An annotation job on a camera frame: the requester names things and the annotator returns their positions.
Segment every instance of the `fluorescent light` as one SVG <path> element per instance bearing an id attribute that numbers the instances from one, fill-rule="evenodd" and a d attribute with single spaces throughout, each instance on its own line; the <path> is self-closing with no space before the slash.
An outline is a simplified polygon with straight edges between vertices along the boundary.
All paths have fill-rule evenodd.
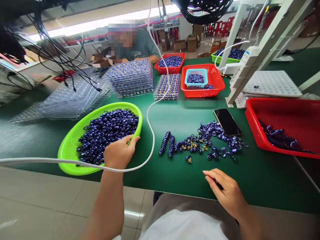
<path id="1" fill-rule="evenodd" d="M 171 14 L 171 13 L 180 12 L 180 10 L 175 4 L 172 4 L 172 5 L 166 6 L 166 12 L 167 12 L 167 14 Z M 95 21 L 91 21 L 91 22 L 87 22 L 87 23 L 81 23 L 81 24 L 77 24 L 74 26 L 70 26 L 70 27 L 55 29 L 52 31 L 48 31 L 48 34 L 50 37 L 57 37 L 57 36 L 61 36 L 61 35 L 71 36 L 74 34 L 94 30 L 99 27 L 107 26 L 109 23 L 118 23 L 119 20 L 140 20 L 140 19 L 148 18 L 148 15 L 149 15 L 149 10 L 147 9 L 147 10 L 142 10 L 142 11 L 138 11 L 138 12 L 114 16 L 114 17 L 110 17 L 110 18 L 95 20 Z M 150 17 L 156 17 L 156 16 L 159 16 L 159 9 L 152 8 L 151 13 L 150 13 Z M 36 41 L 36 42 L 40 41 L 40 36 L 38 34 L 31 35 L 29 37 L 33 41 Z"/>

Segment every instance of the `orange basket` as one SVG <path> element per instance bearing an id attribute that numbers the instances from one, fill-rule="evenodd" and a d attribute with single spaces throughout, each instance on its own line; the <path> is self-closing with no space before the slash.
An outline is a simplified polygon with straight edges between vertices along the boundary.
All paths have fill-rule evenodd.
<path id="1" fill-rule="evenodd" d="M 214 89 L 188 89 L 187 85 L 182 81 L 186 78 L 186 72 L 188 69 L 204 68 L 208 74 L 208 84 L 211 84 Z M 214 66 L 214 64 L 198 64 L 188 65 L 182 68 L 181 74 L 181 90 L 184 92 L 186 98 L 200 98 L 200 97 L 215 97 L 220 91 L 224 90 L 226 85 L 222 80 L 222 77 Z"/>
<path id="2" fill-rule="evenodd" d="M 174 55 L 176 55 L 178 57 L 182 57 L 182 63 L 180 64 L 179 67 L 168 67 L 169 74 L 179 73 L 180 69 L 182 67 L 182 64 L 184 62 L 184 59 L 186 58 L 186 53 L 167 53 L 167 54 L 164 54 L 162 57 L 166 58 L 166 57 L 174 56 Z M 154 65 L 154 68 L 158 71 L 158 73 L 160 75 L 167 74 L 167 70 L 165 67 L 164 68 L 159 67 L 159 61 L 156 63 L 156 65 Z"/>

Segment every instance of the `white cable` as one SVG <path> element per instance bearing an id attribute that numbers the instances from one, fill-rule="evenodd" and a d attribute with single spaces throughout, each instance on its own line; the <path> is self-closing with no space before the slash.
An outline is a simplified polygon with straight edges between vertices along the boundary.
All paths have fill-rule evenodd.
<path id="1" fill-rule="evenodd" d="M 149 159 L 151 158 L 151 156 L 153 154 L 154 142 L 155 142 L 154 132 L 153 132 L 153 129 L 152 129 L 151 124 L 149 122 L 149 110 L 154 104 L 156 104 L 157 102 L 160 102 L 166 96 L 168 91 L 170 90 L 169 70 L 168 70 L 167 64 L 164 61 L 163 56 L 161 55 L 160 49 L 158 48 L 157 44 L 153 40 L 153 38 L 151 36 L 151 32 L 150 32 L 149 22 L 150 22 L 151 5 L 152 5 L 152 0 L 150 0 L 150 11 L 149 11 L 149 16 L 148 16 L 148 33 L 149 33 L 153 43 L 156 45 L 156 48 L 158 49 L 160 57 L 164 62 L 164 66 L 167 69 L 168 90 L 165 92 L 165 94 L 162 96 L 162 98 L 160 98 L 158 101 L 152 103 L 149 106 L 148 110 L 147 110 L 147 122 L 148 122 L 149 128 L 150 128 L 150 130 L 152 132 L 152 149 L 151 149 L 150 155 L 147 158 L 147 160 L 145 160 L 144 163 L 142 163 L 141 165 L 139 165 L 137 167 L 134 167 L 134 168 L 129 168 L 129 169 L 108 168 L 108 167 L 103 167 L 103 166 L 99 166 L 99 165 L 93 165 L 93 164 L 90 164 L 90 163 L 85 163 L 85 162 L 76 161 L 76 160 L 56 159 L 56 158 L 5 158 L 5 159 L 0 159 L 0 165 L 1 164 L 8 164 L 8 163 L 10 164 L 10 163 L 30 163 L 30 162 L 72 163 L 72 164 L 78 164 L 78 165 L 85 166 L 85 167 L 92 167 L 92 168 L 99 168 L 99 169 L 103 169 L 103 170 L 108 170 L 108 171 L 111 171 L 111 172 L 130 172 L 130 171 L 134 171 L 134 170 L 137 170 L 137 169 L 143 167 L 149 161 Z"/>
<path id="2" fill-rule="evenodd" d="M 217 69 L 219 69 L 219 70 L 222 69 L 222 68 L 218 68 L 218 67 L 217 67 L 217 60 L 218 60 L 218 57 L 219 57 L 225 50 L 227 50 L 228 48 L 237 46 L 237 45 L 239 45 L 239 44 L 242 44 L 242 43 L 249 43 L 249 42 L 250 42 L 253 27 L 254 27 L 254 25 L 256 25 L 256 23 L 257 23 L 257 21 L 258 21 L 258 18 L 259 18 L 260 15 L 263 13 L 263 11 L 264 11 L 265 7 L 267 6 L 268 2 L 269 2 L 269 0 L 266 0 L 266 2 L 264 3 L 261 11 L 259 12 L 258 16 L 256 17 L 256 20 L 254 20 L 254 22 L 253 22 L 253 24 L 252 24 L 252 27 L 251 27 L 251 30 L 250 30 L 250 33 L 249 33 L 249 39 L 246 40 L 246 41 L 243 41 L 243 42 L 239 42 L 239 43 L 233 44 L 233 45 L 231 45 L 230 47 L 227 47 L 227 48 L 225 48 L 224 50 L 222 50 L 222 51 L 217 55 L 216 60 L 214 61 L 214 66 L 215 66 Z"/>

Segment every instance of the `stack of plastic trays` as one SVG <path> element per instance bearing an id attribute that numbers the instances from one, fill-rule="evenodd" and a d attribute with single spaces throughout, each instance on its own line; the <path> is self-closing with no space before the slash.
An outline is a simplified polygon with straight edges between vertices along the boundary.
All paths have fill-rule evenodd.
<path id="1" fill-rule="evenodd" d="M 120 98 L 153 92 L 153 68 L 142 59 L 113 65 L 102 79 L 108 80 Z"/>
<path id="2" fill-rule="evenodd" d="M 28 107 L 23 112 L 19 113 L 17 116 L 12 118 L 9 122 L 13 123 L 27 123 L 27 122 L 34 122 L 39 119 L 44 118 L 41 112 L 38 110 L 39 105 L 41 102 L 36 102 Z"/>
<path id="3" fill-rule="evenodd" d="M 169 74 L 170 88 L 165 97 L 165 101 L 178 101 L 179 100 L 179 85 L 180 74 Z M 154 101 L 160 100 L 168 90 L 168 76 L 161 75 L 156 90 L 153 93 Z"/>
<path id="4" fill-rule="evenodd" d="M 93 85 L 101 88 L 97 91 L 90 84 L 85 82 L 81 77 L 74 77 L 74 86 L 76 92 L 73 91 L 72 80 L 67 80 L 69 87 L 64 83 L 61 85 L 38 107 L 41 114 L 52 120 L 69 119 L 78 120 L 85 114 L 92 111 L 104 99 L 111 95 L 112 87 L 108 82 L 99 79 L 99 73 L 89 74 L 92 77 Z"/>

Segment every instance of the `black phone screen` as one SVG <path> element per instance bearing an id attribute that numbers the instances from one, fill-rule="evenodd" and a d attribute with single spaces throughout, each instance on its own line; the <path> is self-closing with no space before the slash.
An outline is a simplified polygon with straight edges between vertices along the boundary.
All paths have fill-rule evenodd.
<path id="1" fill-rule="evenodd" d="M 241 135 L 242 132 L 226 108 L 213 111 L 227 136 Z"/>

